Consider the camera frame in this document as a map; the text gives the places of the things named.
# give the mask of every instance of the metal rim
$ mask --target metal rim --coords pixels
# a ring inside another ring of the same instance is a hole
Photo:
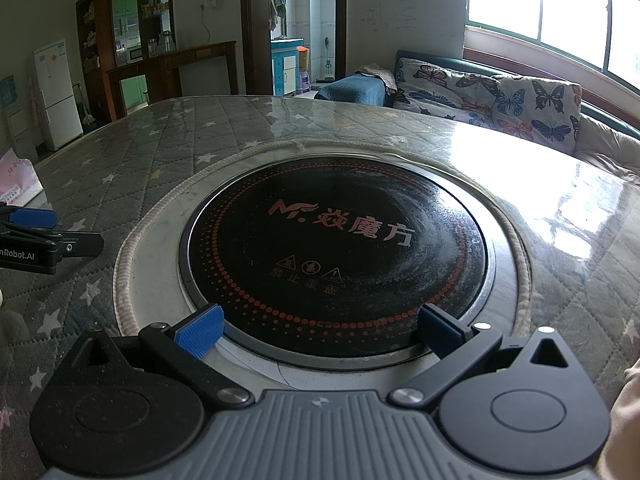
[[[304,160],[306,158],[319,158],[319,157],[332,157],[332,156],[342,156],[346,158],[360,158],[367,160],[374,160],[378,163],[387,164],[389,166],[395,166],[396,168],[401,168],[403,170],[412,171],[414,173],[420,174],[421,176],[431,180],[436,186],[441,187],[449,194],[453,196],[455,200],[457,200],[460,205],[467,211],[467,213],[474,220],[476,226],[478,227],[478,231],[482,237],[482,241],[484,242],[485,249],[485,257],[486,263],[484,268],[484,279],[480,290],[476,294],[476,297],[472,301],[469,308],[466,312],[459,318],[461,322],[464,324],[469,324],[475,317],[478,315],[484,304],[486,303],[489,294],[491,293],[492,286],[494,284],[495,277],[495,251],[494,245],[490,238],[487,237],[483,228],[482,216],[487,214],[488,211],[482,205],[482,203],[472,196],[470,193],[466,192],[462,189],[458,184],[447,180],[446,178],[433,173],[431,171],[425,170],[418,166],[415,166],[408,162],[396,162],[396,161],[388,161],[383,160],[378,156],[374,155],[364,155],[364,154],[354,154],[354,153],[321,153],[321,154],[309,154],[309,155],[298,155],[283,158],[278,161],[270,162],[267,164],[263,164],[257,168],[253,168],[249,171],[245,171],[240,173],[226,182],[223,182],[220,186],[218,186],[212,193],[210,193],[200,204],[194,209],[194,212],[191,214],[188,222],[185,225],[184,232],[182,233],[182,237],[180,238],[180,250],[178,254],[178,271],[180,273],[180,277],[182,279],[182,284],[184,285],[185,291],[187,292],[188,297],[193,301],[194,306],[197,309],[203,308],[208,304],[206,298],[202,295],[200,289],[196,285],[193,273],[191,272],[190,259],[189,259],[189,243],[191,240],[191,234],[193,233],[194,226],[196,222],[200,219],[200,216],[203,214],[204,210],[207,206],[216,199],[216,197],[222,193],[229,186],[232,186],[239,180],[242,180],[257,171],[264,170],[265,168],[270,168],[271,166],[276,166],[279,164],[283,164],[285,162],[294,162],[296,160]],[[304,368],[314,368],[319,370],[370,370],[372,368],[382,368],[390,365],[399,364],[402,362],[406,362],[422,355],[430,352],[428,348],[424,345],[414,345],[408,348],[404,348],[402,350],[398,350],[395,352],[389,352],[385,354],[373,355],[373,356],[365,356],[365,357],[351,357],[351,358],[335,358],[335,357],[324,357],[324,356],[313,356],[309,354],[300,354],[297,352],[292,352],[289,350],[285,350],[282,348],[275,347],[259,339],[256,339],[242,330],[236,328],[234,325],[225,320],[225,335],[228,336],[229,339],[235,341],[236,343],[244,346],[245,348],[256,352],[258,354],[263,355],[269,359],[285,362],[291,365],[304,367]]]

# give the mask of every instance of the blue cabinet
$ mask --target blue cabinet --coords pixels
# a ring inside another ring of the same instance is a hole
[[[298,89],[298,47],[303,44],[304,40],[271,41],[274,95],[290,95]]]

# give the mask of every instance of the window frame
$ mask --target window frame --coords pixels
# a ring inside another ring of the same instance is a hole
[[[609,71],[609,56],[610,56],[610,50],[611,50],[611,29],[612,29],[612,8],[613,8],[613,4],[612,4],[612,0],[608,0],[607,1],[607,39],[606,39],[606,44],[605,44],[605,51],[604,51],[604,62],[602,65],[602,68],[597,67],[596,65],[581,59],[580,57],[574,56],[573,54],[566,52],[560,48],[554,47],[552,45],[549,45],[548,43],[543,42],[540,38],[542,37],[542,17],[543,17],[543,13],[544,13],[544,1],[540,0],[540,18],[538,20],[538,36],[536,38],[530,38],[529,36],[523,36],[522,34],[518,34],[517,32],[513,32],[511,30],[506,30],[504,28],[500,28],[500,27],[494,27],[493,25],[487,25],[485,23],[481,23],[481,22],[473,22],[469,19],[469,7],[470,7],[470,0],[466,0],[466,17],[465,17],[465,23],[471,27],[477,27],[477,28],[482,28],[484,30],[490,30],[492,32],[498,32],[499,34],[504,34],[505,36],[510,36],[511,38],[517,38],[518,40],[521,41],[525,41],[526,43],[532,43],[535,44],[537,46],[540,46],[542,48],[545,48],[547,50],[550,50],[552,52],[555,52],[556,54],[560,54],[560,56],[564,56],[567,57],[568,59],[571,59],[573,61],[577,61],[578,63],[585,65],[589,68],[591,68],[592,70],[595,70],[596,72],[601,73],[602,75],[605,75],[606,77],[610,78],[611,80],[615,81],[616,83],[621,84],[622,86],[624,86],[625,88],[627,88],[628,90],[630,90],[631,92],[637,94],[640,96],[640,88],[634,86],[633,84],[629,83],[628,81],[626,81],[625,79],[622,79],[621,77],[613,74],[612,72]]]

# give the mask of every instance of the brown door frame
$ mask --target brown door frame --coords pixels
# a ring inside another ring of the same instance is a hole
[[[240,0],[242,12],[242,52],[248,95],[272,95],[269,0]],[[346,72],[347,0],[335,0],[335,77]]]

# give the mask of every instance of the power cord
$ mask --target power cord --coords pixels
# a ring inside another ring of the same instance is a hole
[[[211,41],[211,31],[209,30],[209,27],[207,27],[207,25],[204,22],[204,4],[200,4],[200,21],[202,22],[202,26],[204,27],[204,30],[207,31],[207,41],[205,41],[203,44],[209,44],[209,41]]]

